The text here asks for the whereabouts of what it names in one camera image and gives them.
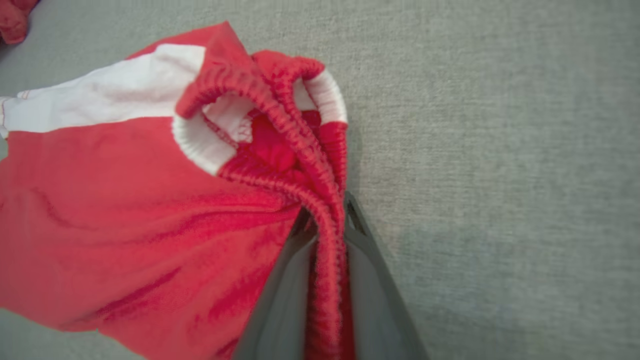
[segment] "gray fabric surface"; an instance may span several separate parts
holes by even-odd
[[[349,188],[433,359],[639,359],[640,3],[307,2],[44,0],[0,95],[228,19],[341,85]],[[126,358],[0,319],[3,359]]]

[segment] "red garment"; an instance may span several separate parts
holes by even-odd
[[[0,0],[0,37],[7,44],[22,42],[27,36],[28,17],[39,0]]]
[[[307,357],[353,357],[346,111],[321,63],[249,55],[223,23],[0,104],[0,306],[153,360],[228,359],[302,204]]]

